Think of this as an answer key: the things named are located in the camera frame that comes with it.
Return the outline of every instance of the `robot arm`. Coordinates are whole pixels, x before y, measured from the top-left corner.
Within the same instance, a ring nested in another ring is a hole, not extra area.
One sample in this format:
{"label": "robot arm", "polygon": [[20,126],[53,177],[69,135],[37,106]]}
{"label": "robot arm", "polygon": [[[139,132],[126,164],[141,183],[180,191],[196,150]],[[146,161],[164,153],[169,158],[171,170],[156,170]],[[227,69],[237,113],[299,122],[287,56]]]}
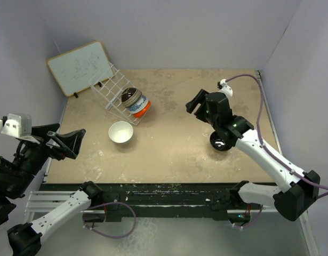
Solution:
{"label": "robot arm", "polygon": [[45,216],[8,230],[5,234],[13,249],[13,255],[36,255],[54,231],[82,210],[92,206],[102,193],[102,189],[92,181],[85,182],[77,192],[70,196],[69,200]]}
{"label": "robot arm", "polygon": [[[46,239],[61,223],[90,205],[93,196],[89,190],[91,186],[82,187],[74,194],[75,201],[69,200],[67,205],[61,205],[52,214],[47,214],[45,218],[42,218],[45,219],[44,222],[26,223],[6,231],[8,215],[15,208],[15,204],[10,203],[8,198],[24,197],[25,190],[49,157],[56,160],[77,157],[85,130],[59,135],[56,133],[58,128],[59,124],[32,127],[31,117],[24,114],[9,114],[0,119],[1,133],[20,141],[12,162],[0,156],[1,256],[19,255],[19,253],[20,255],[35,255],[34,252],[37,252],[41,245],[38,242],[40,237]],[[58,146],[49,144],[51,139]]]}
{"label": "robot arm", "polygon": [[233,115],[228,100],[232,97],[233,91],[225,79],[218,83],[218,88],[220,90],[214,93],[200,90],[197,96],[186,104],[187,112],[192,113],[200,104],[194,114],[215,129],[210,136],[211,145],[219,151],[237,147],[250,156],[276,183],[276,186],[264,186],[242,181],[231,191],[233,202],[243,201],[272,206],[286,219],[296,220],[315,202],[319,189],[295,176],[273,157],[314,183],[320,183],[319,175],[314,171],[305,172],[263,141],[271,154],[267,153],[253,125],[244,117]]}

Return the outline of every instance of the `white wall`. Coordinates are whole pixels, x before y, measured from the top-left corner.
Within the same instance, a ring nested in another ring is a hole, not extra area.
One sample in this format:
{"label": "white wall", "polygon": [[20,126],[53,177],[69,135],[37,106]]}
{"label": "white wall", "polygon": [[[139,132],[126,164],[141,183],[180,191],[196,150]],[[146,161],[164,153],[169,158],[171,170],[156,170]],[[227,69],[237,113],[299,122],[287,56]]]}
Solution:
{"label": "white wall", "polygon": [[[64,97],[49,73],[46,60],[59,54],[33,0],[0,0],[0,118],[8,113],[32,115],[34,125],[58,122]],[[0,134],[0,155],[13,159],[18,141]],[[38,189],[42,173],[27,193]],[[9,226],[23,220],[27,200],[10,214]]]}
{"label": "white wall", "polygon": [[[263,85],[285,156],[328,185],[328,0],[303,0],[263,69]],[[328,197],[309,209],[328,255]]]}
{"label": "white wall", "polygon": [[38,0],[62,52],[94,39],[118,68],[254,68],[300,0]]}

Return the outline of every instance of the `wooden table surface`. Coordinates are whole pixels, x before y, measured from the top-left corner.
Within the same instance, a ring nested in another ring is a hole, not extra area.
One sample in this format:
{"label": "wooden table surface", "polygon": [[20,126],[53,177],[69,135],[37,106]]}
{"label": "wooden table surface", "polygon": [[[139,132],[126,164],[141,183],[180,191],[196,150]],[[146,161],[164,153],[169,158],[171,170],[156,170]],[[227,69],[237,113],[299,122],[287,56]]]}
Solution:
{"label": "wooden table surface", "polygon": [[[108,129],[119,118],[102,108],[91,89],[70,97],[60,133],[86,129],[76,160],[52,161],[48,183],[182,183],[272,182],[253,160],[236,148],[214,150],[209,143],[213,128],[186,112],[185,104],[200,89],[217,91],[217,81],[254,70],[140,69],[121,72],[151,101],[152,106],[129,144],[119,146]],[[229,85],[235,115],[252,124],[259,111],[260,92],[255,81],[238,78]],[[277,149],[266,110],[262,113],[263,138]]]}

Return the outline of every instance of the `gray floor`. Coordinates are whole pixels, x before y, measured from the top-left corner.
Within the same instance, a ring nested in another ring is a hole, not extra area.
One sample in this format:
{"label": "gray floor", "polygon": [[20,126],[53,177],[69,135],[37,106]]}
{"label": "gray floor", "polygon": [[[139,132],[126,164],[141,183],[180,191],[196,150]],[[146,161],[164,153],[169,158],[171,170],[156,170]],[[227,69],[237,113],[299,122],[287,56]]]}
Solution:
{"label": "gray floor", "polygon": [[[127,232],[132,219],[99,223],[111,235]],[[37,256],[233,256],[309,255],[300,222],[289,222],[277,213],[264,213],[252,227],[240,231],[225,221],[210,219],[140,218],[132,235],[108,239],[82,228],[79,214],[59,228]]]}

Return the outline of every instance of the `dish rack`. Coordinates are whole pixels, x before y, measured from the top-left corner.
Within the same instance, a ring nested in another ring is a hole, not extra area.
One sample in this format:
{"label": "dish rack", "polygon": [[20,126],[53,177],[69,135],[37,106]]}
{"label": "dish rack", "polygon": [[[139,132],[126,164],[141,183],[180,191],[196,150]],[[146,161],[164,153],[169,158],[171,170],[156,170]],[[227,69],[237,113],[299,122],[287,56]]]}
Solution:
{"label": "dish rack", "polygon": [[[101,81],[102,77],[105,77],[105,74],[110,74],[109,78],[105,81]],[[136,118],[122,105],[122,92],[126,88],[135,86],[119,69],[115,68],[114,64],[108,62],[100,68],[89,80],[89,86],[104,109],[122,120],[137,125],[145,115]]]}

